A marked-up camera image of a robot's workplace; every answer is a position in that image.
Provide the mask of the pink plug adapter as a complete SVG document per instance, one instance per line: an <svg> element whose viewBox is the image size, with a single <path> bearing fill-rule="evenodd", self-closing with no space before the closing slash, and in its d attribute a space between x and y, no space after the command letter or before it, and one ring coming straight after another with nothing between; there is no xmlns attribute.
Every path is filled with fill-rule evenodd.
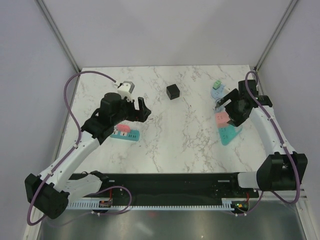
<svg viewBox="0 0 320 240"><path fill-rule="evenodd" d="M129 133L131 131L131 128L126 124L118 124L116 126L116 129L120 132Z"/></svg>

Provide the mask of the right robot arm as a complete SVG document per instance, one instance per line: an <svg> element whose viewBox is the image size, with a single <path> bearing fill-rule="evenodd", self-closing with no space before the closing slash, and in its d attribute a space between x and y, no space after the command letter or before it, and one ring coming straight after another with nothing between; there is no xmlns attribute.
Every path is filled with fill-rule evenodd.
<svg viewBox="0 0 320 240"><path fill-rule="evenodd" d="M296 190L302 182L308 159L287 141L270 98L259 94L255 80L239 81L238 87L217 105L224 106L229 116L228 124L239 127L246 120L253 123L266 155L257 171L238 173L237 179L229 184L230 193L240 197L248 188L265 192Z"/></svg>

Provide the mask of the teal square adapter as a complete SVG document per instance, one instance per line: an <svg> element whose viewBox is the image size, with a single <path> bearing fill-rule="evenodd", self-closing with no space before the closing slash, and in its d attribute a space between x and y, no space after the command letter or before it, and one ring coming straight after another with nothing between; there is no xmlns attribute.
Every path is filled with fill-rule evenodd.
<svg viewBox="0 0 320 240"><path fill-rule="evenodd" d="M113 134L110 135L111 138L133 141L137 142L140 139L140 132L138 130L131 130L130 132L119 131L117 129L114 130Z"/></svg>

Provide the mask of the green plug adapter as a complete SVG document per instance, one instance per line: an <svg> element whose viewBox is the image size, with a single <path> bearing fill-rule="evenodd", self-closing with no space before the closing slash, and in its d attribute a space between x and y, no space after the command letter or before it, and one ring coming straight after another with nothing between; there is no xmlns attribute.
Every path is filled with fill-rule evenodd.
<svg viewBox="0 0 320 240"><path fill-rule="evenodd" d="M221 87L221 84L222 84L222 81L221 81L221 80L216 80L216 81L214 82L212 88L213 88L214 90L217 90L217 89L219 89L219 88Z"/></svg>

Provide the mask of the pink cube socket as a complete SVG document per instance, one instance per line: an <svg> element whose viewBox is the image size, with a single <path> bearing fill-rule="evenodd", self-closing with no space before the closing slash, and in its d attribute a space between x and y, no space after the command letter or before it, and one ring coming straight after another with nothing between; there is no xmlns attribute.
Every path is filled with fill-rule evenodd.
<svg viewBox="0 0 320 240"><path fill-rule="evenodd" d="M216 112L214 116L218 128L225 128L229 125L228 122L230 121L230 118L227 112Z"/></svg>

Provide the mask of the black cube socket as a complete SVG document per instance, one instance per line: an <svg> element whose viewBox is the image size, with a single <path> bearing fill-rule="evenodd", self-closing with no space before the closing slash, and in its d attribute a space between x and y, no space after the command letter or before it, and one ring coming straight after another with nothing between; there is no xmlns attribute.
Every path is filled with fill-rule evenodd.
<svg viewBox="0 0 320 240"><path fill-rule="evenodd" d="M180 90L176 84L167 86L166 93L170 100L174 100L180 96Z"/></svg>

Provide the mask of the blue round power strip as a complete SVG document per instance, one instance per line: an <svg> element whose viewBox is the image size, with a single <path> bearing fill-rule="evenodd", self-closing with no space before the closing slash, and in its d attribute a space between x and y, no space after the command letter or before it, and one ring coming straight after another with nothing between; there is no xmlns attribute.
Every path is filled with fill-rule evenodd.
<svg viewBox="0 0 320 240"><path fill-rule="evenodd" d="M214 89L212 88L210 91L210 95L213 99L217 100L217 99L221 99L223 98L225 95L227 95L230 92L230 90L228 88L226 88L225 85L221 85L219 88Z"/></svg>

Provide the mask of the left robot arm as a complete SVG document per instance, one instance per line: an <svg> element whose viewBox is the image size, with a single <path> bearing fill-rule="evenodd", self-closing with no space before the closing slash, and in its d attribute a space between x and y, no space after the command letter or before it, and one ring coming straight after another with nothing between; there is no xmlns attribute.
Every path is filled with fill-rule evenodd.
<svg viewBox="0 0 320 240"><path fill-rule="evenodd" d="M114 132L116 125L123 121L144 123L148 119L151 110L143 97L137 100L138 109L134 101L128 101L115 92L106 93L99 108L78 128L78 138L70 149L39 175L31 173L26 177L24 184L29 207L38 209L44 217L56 219L70 201L93 193L99 197L106 196L110 185L99 178L98 172L72 182L69 179L79 165Z"/></svg>

